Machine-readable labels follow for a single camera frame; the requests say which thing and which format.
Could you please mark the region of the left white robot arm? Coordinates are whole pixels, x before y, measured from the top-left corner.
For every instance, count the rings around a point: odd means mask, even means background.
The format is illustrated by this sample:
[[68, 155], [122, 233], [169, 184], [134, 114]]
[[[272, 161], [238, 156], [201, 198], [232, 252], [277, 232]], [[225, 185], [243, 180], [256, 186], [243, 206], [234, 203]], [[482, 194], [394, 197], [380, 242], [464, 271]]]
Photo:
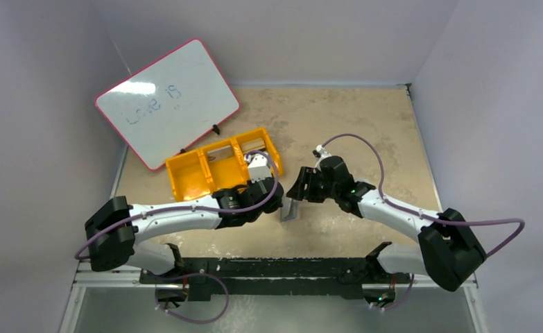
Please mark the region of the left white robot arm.
[[274, 178], [215, 191], [212, 195], [163, 205], [131, 205], [125, 196], [108, 200], [85, 222], [91, 269], [128, 265], [163, 275], [183, 265], [177, 246], [155, 237], [188, 230], [241, 227], [282, 207], [284, 189]]

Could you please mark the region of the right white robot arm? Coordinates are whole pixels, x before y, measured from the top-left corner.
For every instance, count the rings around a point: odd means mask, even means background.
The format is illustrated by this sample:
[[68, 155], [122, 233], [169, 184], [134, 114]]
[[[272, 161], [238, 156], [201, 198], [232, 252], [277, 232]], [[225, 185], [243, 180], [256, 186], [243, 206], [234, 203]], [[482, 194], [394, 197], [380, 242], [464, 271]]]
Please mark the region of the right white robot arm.
[[419, 210], [397, 199], [386, 201], [368, 182], [355, 180], [339, 156], [316, 167], [303, 166], [287, 197], [310, 203], [332, 199], [344, 212], [382, 223], [417, 243], [389, 244], [377, 253], [387, 273], [429, 276], [439, 287], [456, 291], [488, 258], [463, 216], [451, 208], [442, 213]]

